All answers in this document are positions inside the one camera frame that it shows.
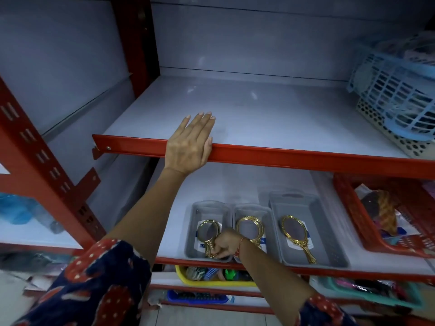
blue plastic basket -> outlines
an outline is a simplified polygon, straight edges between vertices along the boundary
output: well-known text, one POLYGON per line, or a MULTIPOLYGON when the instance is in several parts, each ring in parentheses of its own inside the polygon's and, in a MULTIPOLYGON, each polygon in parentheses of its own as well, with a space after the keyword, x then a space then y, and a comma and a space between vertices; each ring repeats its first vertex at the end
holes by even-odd
POLYGON ((385 304, 388 306, 401 306, 411 309, 422 309, 424 307, 423 299, 421 298, 420 291, 414 283, 401 283, 410 301, 401 301, 391 297, 385 297, 378 294, 360 292, 350 288, 339 286, 335 283, 334 278, 331 277, 319 277, 320 284, 330 290, 345 294, 346 296, 355 296, 363 298, 370 302, 385 304))
POLYGON ((435 66, 411 62, 376 51, 379 40, 358 44, 348 83, 384 116, 384 125, 396 135, 416 141, 435 137, 435 66))
POLYGON ((169 302, 177 302, 177 303, 189 303, 189 304, 225 304, 228 302, 228 297, 226 295, 215 295, 214 297, 210 297, 209 299, 185 299, 180 298, 180 295, 177 294, 173 290, 167 291, 167 300, 169 302))

hand mirror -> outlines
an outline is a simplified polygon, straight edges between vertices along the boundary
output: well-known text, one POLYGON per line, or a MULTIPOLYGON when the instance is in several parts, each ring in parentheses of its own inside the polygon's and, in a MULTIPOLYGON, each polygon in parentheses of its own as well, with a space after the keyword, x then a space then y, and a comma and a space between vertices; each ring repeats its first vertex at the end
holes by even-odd
POLYGON ((205 256, 215 257, 211 250, 215 247, 215 239, 220 235, 219 223, 214 219, 207 219, 197 229, 198 240, 205 244, 205 256))
POLYGON ((258 218, 253 216, 242 217, 237 221, 236 231, 260 247, 261 237, 264 235, 264 227, 258 218))
POLYGON ((281 220, 281 230, 292 243, 302 248, 307 256, 308 263, 316 264, 317 261, 308 249, 307 228, 300 219, 287 215, 281 220))

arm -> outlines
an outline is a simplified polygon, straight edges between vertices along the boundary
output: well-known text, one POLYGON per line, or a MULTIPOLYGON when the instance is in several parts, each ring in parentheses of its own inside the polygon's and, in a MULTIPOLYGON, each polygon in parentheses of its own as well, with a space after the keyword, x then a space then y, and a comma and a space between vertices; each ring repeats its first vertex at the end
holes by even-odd
POLYGON ((168 140, 165 167, 156 184, 133 206, 106 237, 127 241, 154 264, 169 212, 184 179, 201 168, 211 152, 211 113, 200 113, 186 127, 187 116, 168 140))
POLYGON ((275 261, 247 238, 226 230, 215 240, 216 258, 233 255, 239 258, 266 301, 283 325, 293 326, 299 309, 316 291, 287 267, 275 261))

sleeve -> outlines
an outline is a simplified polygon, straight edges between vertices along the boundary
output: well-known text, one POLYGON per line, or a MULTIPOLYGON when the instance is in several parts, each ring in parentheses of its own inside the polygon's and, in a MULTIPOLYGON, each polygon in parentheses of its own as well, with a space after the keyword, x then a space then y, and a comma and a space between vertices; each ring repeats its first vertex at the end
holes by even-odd
POLYGON ((70 263, 13 325, 138 325, 150 279, 148 261, 130 244, 101 240, 70 263))
POLYGON ((295 326, 357 326, 355 318, 344 312, 337 304, 323 295, 309 298, 299 310, 295 326))

